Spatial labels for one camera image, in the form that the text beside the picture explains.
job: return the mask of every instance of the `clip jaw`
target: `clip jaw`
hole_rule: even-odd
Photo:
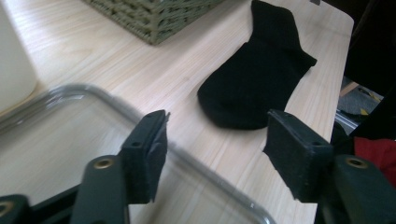
[[[333,155],[332,145],[293,115],[271,110],[264,152],[319,223],[396,223],[396,190],[369,161]]]

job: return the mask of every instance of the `black object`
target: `black object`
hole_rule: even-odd
[[[90,161],[79,186],[42,203],[30,207],[23,195],[0,197],[0,223],[126,223],[129,203],[155,198],[167,152],[166,121],[163,110],[146,115],[118,156]]]
[[[396,82],[372,113],[349,136],[396,139]]]
[[[266,127],[269,109],[283,110],[317,61],[302,50],[289,10],[253,0],[251,11],[249,41],[198,90],[201,108],[222,128]]]
[[[269,117],[264,152],[296,199],[318,203],[315,223],[396,223],[396,190],[373,164],[334,157],[332,145],[293,115]]]
[[[323,1],[355,21],[344,76],[384,96],[396,81],[396,1]]]

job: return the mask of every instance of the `metal rivet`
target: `metal rivet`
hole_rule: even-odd
[[[97,161],[97,162],[93,165],[93,167],[94,167],[95,169],[106,169],[107,167],[112,166],[113,163],[114,163],[114,161],[111,160],[111,159],[102,159],[102,160]]]
[[[6,215],[14,207],[14,202],[4,201],[0,202],[0,217]]]
[[[346,158],[346,164],[359,169],[367,169],[369,167],[367,162],[356,158]]]

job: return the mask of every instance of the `light wood table surface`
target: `light wood table surface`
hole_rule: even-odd
[[[39,92],[90,83],[142,113],[171,113],[168,137],[255,199],[278,223],[313,223],[315,204],[293,200],[262,153],[266,129],[224,130],[205,117],[196,92],[252,31],[250,1],[226,0],[159,46],[147,45],[80,0],[2,0],[36,70]],[[329,140],[353,20],[322,2],[266,0],[294,15],[303,49],[318,59],[286,111]]]

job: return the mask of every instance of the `white container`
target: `white container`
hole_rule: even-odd
[[[0,113],[35,89],[35,71],[0,1]]]

